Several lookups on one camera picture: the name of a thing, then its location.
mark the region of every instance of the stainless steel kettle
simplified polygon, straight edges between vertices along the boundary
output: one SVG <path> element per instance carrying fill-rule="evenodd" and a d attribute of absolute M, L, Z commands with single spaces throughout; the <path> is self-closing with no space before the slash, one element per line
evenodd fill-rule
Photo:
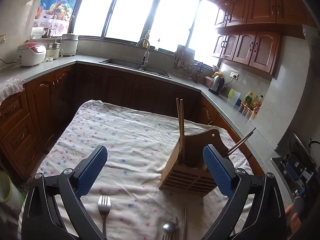
<path fill-rule="evenodd" d="M 223 85 L 224 85 L 224 78 L 221 76 L 215 76 L 211 83 L 209 91 L 214 93 L 215 95 L 218 95 Z"/>

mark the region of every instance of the metal bolt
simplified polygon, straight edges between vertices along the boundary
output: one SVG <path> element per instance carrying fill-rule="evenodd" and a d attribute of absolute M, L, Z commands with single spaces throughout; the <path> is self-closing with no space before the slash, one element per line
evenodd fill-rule
<path fill-rule="evenodd" d="M 69 175 L 70 173 L 72 173 L 72 169 L 71 168 L 67 168 L 63 171 L 64 174 Z"/>
<path fill-rule="evenodd" d="M 275 176 L 274 176 L 273 173 L 271 173 L 271 172 L 268 172 L 268 173 L 267 173 L 267 176 L 268 176 L 270 179 L 274 179 L 274 178 L 275 178 Z"/>
<path fill-rule="evenodd" d="M 41 176 L 42 176 L 41 173 L 37 173 L 37 174 L 34 176 L 34 178 L 35 178 L 35 179 L 39 179 L 39 178 L 41 178 Z"/>
<path fill-rule="evenodd" d="M 245 174 L 246 172 L 245 172 L 244 169 L 239 168 L 239 169 L 237 169 L 237 173 L 240 174 L 240 175 L 243 175 L 243 174 Z"/>

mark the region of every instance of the window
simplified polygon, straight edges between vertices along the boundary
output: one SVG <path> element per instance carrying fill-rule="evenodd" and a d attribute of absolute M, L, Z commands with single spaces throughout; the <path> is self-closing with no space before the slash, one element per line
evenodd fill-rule
<path fill-rule="evenodd" d="M 74 33 L 101 36 L 112 0 L 82 0 Z"/>
<path fill-rule="evenodd" d="M 150 32 L 150 44 L 160 38 L 160 48 L 172 52 L 185 45 L 192 27 L 199 0 L 160 0 Z"/>
<path fill-rule="evenodd" d="M 219 36 L 212 23 L 217 17 L 218 7 L 207 0 L 202 0 L 199 5 L 189 48 L 194 49 L 195 60 L 209 66 L 217 65 L 219 58 L 212 57 L 214 42 Z"/>
<path fill-rule="evenodd" d="M 106 37 L 139 41 L 153 0 L 117 0 Z"/>

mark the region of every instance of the gray countertop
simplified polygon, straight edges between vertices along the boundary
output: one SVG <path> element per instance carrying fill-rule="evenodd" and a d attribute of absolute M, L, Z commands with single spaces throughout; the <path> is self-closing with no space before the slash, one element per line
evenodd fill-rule
<path fill-rule="evenodd" d="M 227 102 L 226 98 L 214 95 L 213 93 L 209 92 L 208 88 L 205 85 L 194 83 L 191 80 L 182 79 L 180 77 L 175 76 L 172 73 L 169 73 L 171 79 L 168 79 L 165 77 L 142 72 L 139 70 L 99 63 L 103 60 L 105 60 L 105 58 L 79 54 L 72 57 L 59 57 L 58 59 L 52 62 L 40 63 L 39 65 L 33 67 L 10 66 L 6 69 L 2 69 L 2 71 L 0 72 L 0 83 L 9 79 L 10 77 L 21 79 L 23 83 L 26 83 L 51 71 L 55 71 L 57 69 L 75 63 L 95 65 L 104 68 L 134 73 L 137 75 L 147 76 L 149 78 L 158 79 L 161 81 L 165 81 L 171 84 L 179 85 L 185 88 L 198 91 L 217 109 L 217 111 L 227 120 L 229 125 L 236 131 L 236 133 L 240 137 L 245 136 L 254 128 L 255 122 L 249 122 L 241 113 L 238 112 L 238 108 L 236 106 L 231 106 Z M 282 181 L 282 179 L 280 178 L 279 174 L 277 173 L 276 169 L 270 161 L 270 158 L 280 157 L 280 155 L 273 150 L 271 145 L 257 130 L 255 130 L 255 132 L 246 141 L 245 144 L 249 148 L 252 155 L 255 157 L 263 171 L 272 172 L 275 174 L 282 194 L 284 205 L 287 206 L 291 204 L 291 194 L 289 193 L 284 182 Z"/>

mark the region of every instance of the blue gripper pad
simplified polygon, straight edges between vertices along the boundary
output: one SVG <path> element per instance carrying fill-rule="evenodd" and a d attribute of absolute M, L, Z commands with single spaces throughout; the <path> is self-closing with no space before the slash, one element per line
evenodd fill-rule
<path fill-rule="evenodd" d="M 76 166 L 73 177 L 77 182 L 75 190 L 77 198 L 80 199 L 89 193 L 107 159 L 107 149 L 103 145 L 98 145 L 88 158 L 81 160 Z"/>
<path fill-rule="evenodd" d="M 225 161 L 229 162 L 229 160 L 223 159 L 219 152 L 213 147 L 213 145 L 208 145 L 204 147 L 203 160 L 205 165 L 207 165 L 208 170 L 210 171 L 211 176 L 217 184 L 220 192 L 223 195 L 227 196 L 229 199 L 231 199 L 234 194 L 234 190 L 232 187 L 232 180 L 234 176 L 230 174 L 225 169 L 224 165 L 221 163 L 225 163 Z"/>

